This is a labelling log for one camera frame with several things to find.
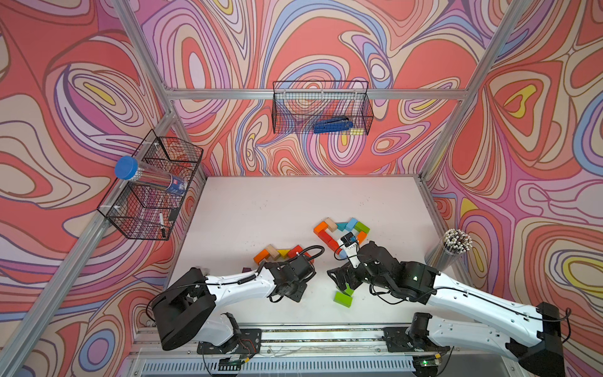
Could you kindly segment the green block row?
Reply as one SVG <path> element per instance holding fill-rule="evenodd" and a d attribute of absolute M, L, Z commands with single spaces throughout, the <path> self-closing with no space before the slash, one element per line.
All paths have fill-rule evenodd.
<path fill-rule="evenodd" d="M 350 295 L 347 295 L 344 292 L 336 292 L 334 294 L 333 301 L 335 303 L 339 304 L 340 306 L 350 308 L 353 304 L 353 297 Z"/>
<path fill-rule="evenodd" d="M 347 284 L 347 286 L 346 286 L 346 287 L 345 287 L 345 289 L 343 290 L 343 293 L 344 293 L 345 295 L 348 295 L 348 296 L 353 296 L 353 294 L 354 294 L 354 290 L 353 290 L 353 289 L 351 289 L 351 287 L 350 287 L 350 286 Z"/>

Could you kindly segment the red block small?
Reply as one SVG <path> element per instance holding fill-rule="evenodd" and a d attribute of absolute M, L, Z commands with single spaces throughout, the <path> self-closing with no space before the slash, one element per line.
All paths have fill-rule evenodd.
<path fill-rule="evenodd" d="M 329 244 L 333 240 L 326 231 L 320 231 L 317 233 L 317 235 L 325 244 Z"/>

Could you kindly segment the natural wood block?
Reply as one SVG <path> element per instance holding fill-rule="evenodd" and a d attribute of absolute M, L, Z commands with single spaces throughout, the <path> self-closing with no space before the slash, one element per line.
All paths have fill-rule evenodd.
<path fill-rule="evenodd" d="M 330 232 L 335 232 L 339 229 L 338 224 L 335 221 L 333 221 L 331 218 L 325 218 L 324 222 L 327 225 L 328 230 Z"/>
<path fill-rule="evenodd" d="M 278 260 L 280 258 L 279 251 L 273 245 L 269 244 L 265 250 L 269 253 L 269 257 L 272 260 Z"/>

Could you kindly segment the red block front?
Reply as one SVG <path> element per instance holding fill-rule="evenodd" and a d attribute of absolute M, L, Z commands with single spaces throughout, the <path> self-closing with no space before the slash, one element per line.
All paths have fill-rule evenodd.
<path fill-rule="evenodd" d="M 341 248 L 340 248 L 339 242 L 337 242 L 337 241 L 336 241 L 336 240 L 334 240 L 334 239 L 330 239 L 330 240 L 328 240 L 328 241 L 327 241 L 327 245 L 328 245 L 328 247 L 329 247 L 329 248 L 330 248 L 332 251 L 334 251 L 334 253 L 336 253 L 336 254 L 339 254 L 339 252 L 341 251 Z"/>

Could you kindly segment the orange block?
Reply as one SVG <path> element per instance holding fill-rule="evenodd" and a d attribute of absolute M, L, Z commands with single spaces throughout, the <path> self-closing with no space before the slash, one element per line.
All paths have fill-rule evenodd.
<path fill-rule="evenodd" d="M 328 224 L 326 221 L 322 221 L 318 226 L 316 226 L 313 231 L 315 234 L 319 234 L 321 232 L 326 232 L 328 230 Z"/>
<path fill-rule="evenodd" d="M 271 254 L 269 253 L 269 251 L 267 249 L 264 249 L 264 250 L 260 251 L 259 253 L 257 253 L 256 256 L 254 256 L 254 262 L 257 265 L 260 265 L 263 261 L 268 259 L 270 256 L 271 256 Z"/>
<path fill-rule="evenodd" d="M 367 239 L 367 234 L 363 231 L 360 231 L 357 236 L 356 239 L 358 241 L 359 244 L 364 243 L 364 241 Z"/>

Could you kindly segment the green block top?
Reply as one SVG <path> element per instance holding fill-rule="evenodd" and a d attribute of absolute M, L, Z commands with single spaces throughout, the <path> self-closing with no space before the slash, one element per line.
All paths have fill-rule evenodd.
<path fill-rule="evenodd" d="M 358 221 L 355 224 L 354 229 L 356 229 L 358 232 L 364 232 L 366 234 L 369 234 L 369 232 L 370 232 L 370 228 L 368 226 L 366 226 L 364 223 L 362 223 L 361 221 Z"/>

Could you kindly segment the light blue long block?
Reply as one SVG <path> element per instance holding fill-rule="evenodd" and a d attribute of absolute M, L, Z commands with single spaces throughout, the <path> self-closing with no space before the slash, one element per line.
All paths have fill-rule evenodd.
<path fill-rule="evenodd" d="M 346 232 L 353 232 L 356 229 L 356 225 L 358 224 L 358 220 L 356 218 L 351 218 L 345 227 Z"/>

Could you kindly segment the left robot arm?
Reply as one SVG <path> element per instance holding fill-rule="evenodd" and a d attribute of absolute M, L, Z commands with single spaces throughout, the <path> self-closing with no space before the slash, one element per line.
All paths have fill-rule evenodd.
<path fill-rule="evenodd" d="M 261 262 L 256 270 L 229 276 L 209 276 L 193 267 L 150 300 L 146 311 L 158 331 L 161 348 L 172 351 L 190 342 L 201 353 L 257 353 L 262 331 L 246 334 L 233 314 L 224 311 L 244 301 L 261 298 L 300 303 L 317 274 L 314 260 L 325 247 L 313 245 L 282 262 Z"/>

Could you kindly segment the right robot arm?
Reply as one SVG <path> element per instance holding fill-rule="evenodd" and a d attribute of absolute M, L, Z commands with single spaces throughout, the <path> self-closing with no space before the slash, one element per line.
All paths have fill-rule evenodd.
<path fill-rule="evenodd" d="M 571 311 L 550 303 L 515 303 L 479 291 L 421 262 L 400 262 L 371 241 L 337 246 L 334 257 L 344 264 L 328 270 L 339 290 L 366 284 L 371 295 L 393 297 L 462 314 L 470 322 L 447 322 L 417 313 L 408 338 L 439 347 L 477 347 L 516 361 L 537 376 L 565 375 L 562 322 Z"/>

